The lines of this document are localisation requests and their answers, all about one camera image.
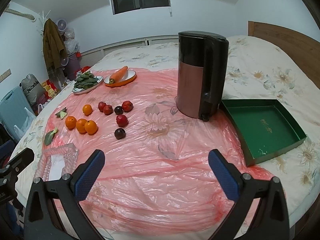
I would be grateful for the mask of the dark plum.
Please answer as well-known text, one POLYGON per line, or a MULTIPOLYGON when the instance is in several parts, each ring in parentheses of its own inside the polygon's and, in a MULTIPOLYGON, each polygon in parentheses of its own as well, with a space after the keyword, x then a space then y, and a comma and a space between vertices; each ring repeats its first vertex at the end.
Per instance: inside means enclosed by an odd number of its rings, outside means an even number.
POLYGON ((114 112, 116 115, 122 115, 124 113, 123 109, 121 106, 117 106, 114 108, 114 112))
POLYGON ((125 138, 126 137, 125 129, 123 129, 123 128, 116 129, 114 132, 114 136, 117 140, 125 138))

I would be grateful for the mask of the orange oval dish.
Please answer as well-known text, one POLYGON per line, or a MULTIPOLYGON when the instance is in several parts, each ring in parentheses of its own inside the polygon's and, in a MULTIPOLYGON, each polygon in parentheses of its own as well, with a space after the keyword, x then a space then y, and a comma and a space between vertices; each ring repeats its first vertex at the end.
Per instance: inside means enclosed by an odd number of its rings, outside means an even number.
POLYGON ((111 88, 121 87, 121 86, 127 85, 128 83, 131 83, 132 81, 134 81, 137 77, 137 73, 134 70, 127 70, 124 73, 123 77, 115 83, 110 83, 111 77, 114 77, 114 73, 111 75, 108 75, 107 77, 104 78, 105 86, 111 87, 111 88))

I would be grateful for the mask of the black and copper kettle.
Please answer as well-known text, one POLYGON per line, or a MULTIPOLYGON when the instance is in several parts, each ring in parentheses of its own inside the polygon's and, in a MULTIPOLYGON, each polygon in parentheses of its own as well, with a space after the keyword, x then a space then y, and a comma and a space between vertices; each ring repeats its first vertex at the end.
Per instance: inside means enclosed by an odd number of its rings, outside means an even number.
POLYGON ((229 42, 204 31, 178 33, 176 106, 184 115, 209 121, 222 99, 229 42))

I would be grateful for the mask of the red yellow snack box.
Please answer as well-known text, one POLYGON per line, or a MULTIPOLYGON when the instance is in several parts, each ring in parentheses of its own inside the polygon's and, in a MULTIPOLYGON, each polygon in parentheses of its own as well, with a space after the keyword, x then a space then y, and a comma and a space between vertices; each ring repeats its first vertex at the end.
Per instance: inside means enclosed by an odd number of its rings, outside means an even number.
POLYGON ((52 99, 59 94, 60 90, 58 90, 55 85, 48 79, 41 83, 41 86, 45 90, 45 96, 47 99, 52 99))

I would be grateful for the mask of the pile of green leaves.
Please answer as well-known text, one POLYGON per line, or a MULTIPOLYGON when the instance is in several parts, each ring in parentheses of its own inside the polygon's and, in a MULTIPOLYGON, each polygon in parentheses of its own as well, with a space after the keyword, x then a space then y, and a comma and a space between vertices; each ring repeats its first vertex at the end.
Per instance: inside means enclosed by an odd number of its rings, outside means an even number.
POLYGON ((95 76, 90 72, 84 72, 78 75, 78 77, 75 80, 74 86, 76 88, 84 88, 84 85, 92 85, 95 81, 97 81, 95 76))

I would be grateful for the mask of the small white fan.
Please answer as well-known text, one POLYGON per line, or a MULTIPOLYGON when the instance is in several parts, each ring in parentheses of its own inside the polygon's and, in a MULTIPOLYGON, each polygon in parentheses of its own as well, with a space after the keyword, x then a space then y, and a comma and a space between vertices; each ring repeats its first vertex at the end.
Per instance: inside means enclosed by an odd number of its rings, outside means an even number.
POLYGON ((57 28, 59 32, 64 33, 67 29, 67 21, 64 19, 59 19, 56 21, 57 28))

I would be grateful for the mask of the wooden headboard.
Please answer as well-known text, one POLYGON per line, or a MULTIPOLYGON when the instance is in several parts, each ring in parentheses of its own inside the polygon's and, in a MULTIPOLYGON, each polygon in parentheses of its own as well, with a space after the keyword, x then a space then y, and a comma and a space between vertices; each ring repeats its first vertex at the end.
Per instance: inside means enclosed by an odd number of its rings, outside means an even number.
POLYGON ((320 44, 313 38, 274 24, 248 21, 248 36, 278 46, 319 87, 320 44))

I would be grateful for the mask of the brown jacket on rack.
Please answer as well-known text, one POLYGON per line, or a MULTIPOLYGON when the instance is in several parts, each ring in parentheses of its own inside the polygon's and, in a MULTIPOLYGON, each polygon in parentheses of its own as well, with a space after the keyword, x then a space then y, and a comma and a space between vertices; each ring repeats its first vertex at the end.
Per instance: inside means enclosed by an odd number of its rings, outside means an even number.
POLYGON ((43 29, 43 56, 47 70, 61 67, 61 60, 68 57, 58 27, 50 18, 46 20, 43 29))

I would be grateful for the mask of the green shallow box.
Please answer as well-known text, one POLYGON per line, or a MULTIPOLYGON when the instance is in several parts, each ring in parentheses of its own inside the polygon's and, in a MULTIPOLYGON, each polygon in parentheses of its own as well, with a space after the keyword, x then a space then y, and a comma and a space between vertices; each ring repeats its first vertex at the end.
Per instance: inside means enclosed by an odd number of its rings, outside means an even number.
POLYGON ((247 167, 285 154, 306 139, 277 99, 227 99, 219 107, 236 130, 247 167))

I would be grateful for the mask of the pink plastic sheet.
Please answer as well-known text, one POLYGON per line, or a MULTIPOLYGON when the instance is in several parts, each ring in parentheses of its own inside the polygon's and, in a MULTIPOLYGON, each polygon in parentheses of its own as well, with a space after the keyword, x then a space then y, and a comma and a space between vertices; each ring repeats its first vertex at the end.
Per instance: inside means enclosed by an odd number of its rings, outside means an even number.
POLYGON ((140 70, 128 85, 99 85, 87 94, 72 94, 61 102, 60 109, 66 107, 68 115, 76 119, 85 117, 84 105, 92 106, 93 112, 86 120, 93 120, 98 126, 93 135, 69 130, 63 120, 47 121, 46 128, 51 124, 58 132, 42 151, 73 143, 79 150, 77 166, 96 149, 105 154, 105 165, 81 204, 98 227, 141 235, 172 235, 217 226, 232 202, 208 165, 208 153, 213 149, 255 179, 268 180, 272 176, 263 168, 245 165, 238 137, 222 112, 208 122, 195 119, 200 124, 182 116, 173 120, 169 117, 169 125, 148 132, 146 122, 160 117, 159 105, 166 105, 157 102, 158 106, 147 106, 156 102, 156 88, 176 88, 177 93, 175 70, 166 72, 145 74, 140 70), (127 100, 133 103, 133 110, 123 113, 129 124, 123 127, 126 137, 117 140, 114 132, 120 127, 114 108, 127 100), (101 101, 113 107, 112 114, 99 111, 101 101))

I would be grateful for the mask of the orange single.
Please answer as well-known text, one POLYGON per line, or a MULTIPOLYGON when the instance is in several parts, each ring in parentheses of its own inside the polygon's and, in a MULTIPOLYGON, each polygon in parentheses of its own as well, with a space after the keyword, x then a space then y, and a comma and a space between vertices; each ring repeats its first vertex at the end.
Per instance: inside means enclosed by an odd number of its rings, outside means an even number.
POLYGON ((86 104, 82 108, 82 112, 84 113, 85 116, 89 116, 93 112, 93 108, 90 104, 86 104))

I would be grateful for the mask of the orange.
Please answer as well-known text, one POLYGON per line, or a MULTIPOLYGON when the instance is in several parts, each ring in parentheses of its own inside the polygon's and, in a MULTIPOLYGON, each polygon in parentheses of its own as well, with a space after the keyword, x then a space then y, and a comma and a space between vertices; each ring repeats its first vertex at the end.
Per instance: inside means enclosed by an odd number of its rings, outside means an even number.
POLYGON ((98 130, 98 126, 93 120, 88 120, 85 123, 84 127, 85 127, 86 133, 89 135, 95 134, 98 130))
POLYGON ((78 119, 76 121, 76 129, 80 134, 86 133, 85 124, 87 120, 86 119, 78 119))
POLYGON ((77 119, 74 116, 67 116, 65 120, 65 126, 69 130, 73 130, 76 127, 76 122, 77 122, 77 119))

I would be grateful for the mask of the blue plastic bin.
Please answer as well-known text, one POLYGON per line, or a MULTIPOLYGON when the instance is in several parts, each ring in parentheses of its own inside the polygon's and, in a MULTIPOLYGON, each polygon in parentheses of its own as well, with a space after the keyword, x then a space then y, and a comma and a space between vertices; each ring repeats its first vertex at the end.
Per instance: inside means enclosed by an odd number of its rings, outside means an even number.
POLYGON ((29 102, 20 87, 15 87, 8 92, 0 104, 1 123, 18 142, 36 118, 29 102))

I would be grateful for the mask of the bok choy piece upper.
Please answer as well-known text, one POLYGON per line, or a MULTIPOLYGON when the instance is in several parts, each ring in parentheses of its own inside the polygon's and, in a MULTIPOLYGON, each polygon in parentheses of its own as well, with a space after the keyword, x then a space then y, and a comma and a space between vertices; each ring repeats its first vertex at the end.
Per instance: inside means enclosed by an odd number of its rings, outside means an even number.
POLYGON ((61 120, 63 120, 66 116, 67 116, 67 108, 64 107, 63 109, 59 110, 55 116, 57 118, 60 118, 61 120))

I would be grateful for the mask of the red fruit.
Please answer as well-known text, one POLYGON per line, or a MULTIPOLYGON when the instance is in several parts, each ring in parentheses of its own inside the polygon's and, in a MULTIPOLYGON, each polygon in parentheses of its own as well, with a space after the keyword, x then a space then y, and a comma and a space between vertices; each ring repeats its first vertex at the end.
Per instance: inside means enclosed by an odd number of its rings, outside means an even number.
POLYGON ((127 113, 127 112, 130 112, 133 110, 133 103, 131 101, 127 100, 122 103, 121 107, 122 107, 123 111, 127 113))
POLYGON ((116 123, 119 127, 125 127, 129 124, 127 117, 123 114, 117 115, 116 123))
POLYGON ((112 107, 111 105, 106 105, 106 106, 104 106, 104 108, 103 108, 103 113, 104 113, 105 115, 110 115, 110 114, 112 114, 112 113, 113 113, 113 107, 112 107))
POLYGON ((105 102, 99 102, 98 103, 98 109, 99 109, 99 111, 100 112, 103 112, 103 110, 104 110, 104 107, 106 106, 106 103, 105 102))

